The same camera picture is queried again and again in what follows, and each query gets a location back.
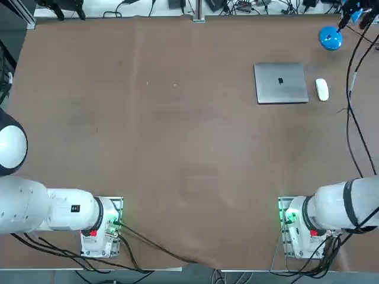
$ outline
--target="silver laptop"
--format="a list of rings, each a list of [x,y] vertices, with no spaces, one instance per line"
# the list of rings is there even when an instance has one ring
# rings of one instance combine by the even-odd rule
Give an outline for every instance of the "silver laptop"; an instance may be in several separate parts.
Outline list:
[[[301,63],[254,64],[256,97],[259,104],[308,102]]]

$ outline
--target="brown table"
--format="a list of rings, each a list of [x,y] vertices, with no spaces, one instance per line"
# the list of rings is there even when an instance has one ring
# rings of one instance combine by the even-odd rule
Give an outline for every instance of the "brown table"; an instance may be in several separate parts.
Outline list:
[[[168,249],[211,267],[267,270],[280,230],[278,196],[357,177],[338,111],[358,36],[343,30],[338,52],[317,40],[337,22],[324,15],[42,22],[27,33],[9,104],[30,143],[17,175],[124,196],[128,224]],[[353,98],[377,162],[378,56],[362,65]],[[257,105],[256,62],[303,62],[309,103]],[[317,78],[329,84],[327,102],[317,98]],[[370,175],[355,132],[356,157]],[[72,233],[43,235],[79,250]],[[337,269],[379,271],[371,257],[377,238],[352,238]],[[183,265],[131,245],[143,267]],[[76,267],[9,236],[0,248],[3,268]],[[125,251],[114,261],[130,264]],[[281,254],[275,268],[285,268]]]

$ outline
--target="blue ball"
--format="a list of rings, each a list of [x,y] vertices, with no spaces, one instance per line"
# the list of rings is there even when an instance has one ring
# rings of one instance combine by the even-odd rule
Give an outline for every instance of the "blue ball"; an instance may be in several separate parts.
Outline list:
[[[342,45],[342,34],[336,27],[324,27],[319,32],[319,41],[326,50],[337,50]]]

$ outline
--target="floor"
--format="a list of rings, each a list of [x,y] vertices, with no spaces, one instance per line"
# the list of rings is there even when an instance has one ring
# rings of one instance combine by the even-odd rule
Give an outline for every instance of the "floor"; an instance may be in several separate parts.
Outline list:
[[[183,269],[182,272],[154,272],[153,275],[147,277],[142,284],[154,283],[180,283],[180,284],[207,284],[210,283],[210,276],[212,269],[200,265],[190,265]],[[99,275],[93,272],[81,272],[81,275],[89,280],[90,283],[96,284],[103,280],[118,280],[123,284],[133,283],[142,276],[137,272],[115,271],[107,275]],[[226,283],[236,283],[241,273],[227,273]],[[244,283],[249,278],[247,273],[244,278],[239,282]],[[11,283],[33,283],[39,284],[85,284],[79,276],[73,271],[22,271],[22,272],[0,272],[0,279],[2,284]],[[350,284],[362,282],[365,284],[378,283],[379,275],[373,273],[328,273],[323,279],[306,279],[302,278],[298,281],[299,284]],[[293,278],[279,277],[270,275],[267,272],[256,272],[253,274],[249,284],[289,284]]]
[[[33,11],[34,1],[23,0],[24,4]],[[24,37],[26,35],[26,25],[16,15],[8,11],[4,6],[0,5],[0,38],[8,47],[11,54],[16,60],[20,54]],[[183,268],[182,272],[154,272],[153,275],[142,281],[143,284],[149,283],[209,283],[212,269],[200,265],[190,265]],[[98,283],[103,280],[119,280],[122,283],[133,283],[141,277],[139,273],[130,271],[115,271],[107,275],[99,275],[92,272],[81,272],[81,275],[89,280],[90,283]],[[226,283],[235,283],[240,273],[228,273]],[[39,283],[39,284],[64,284],[85,283],[73,271],[0,271],[0,279],[2,284],[11,283]],[[267,272],[256,272],[253,274],[249,283],[291,283],[293,279],[289,277],[278,277],[270,275]],[[319,283],[319,284],[338,284],[338,283],[378,283],[379,273],[328,273],[326,277],[320,280],[302,278],[298,283]]]

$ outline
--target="computer mouse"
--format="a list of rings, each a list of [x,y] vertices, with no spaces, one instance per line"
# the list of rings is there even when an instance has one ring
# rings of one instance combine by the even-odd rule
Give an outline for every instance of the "computer mouse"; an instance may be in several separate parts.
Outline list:
[[[324,79],[316,79],[316,90],[320,101],[327,101],[329,98],[329,90],[327,88],[327,83]]]

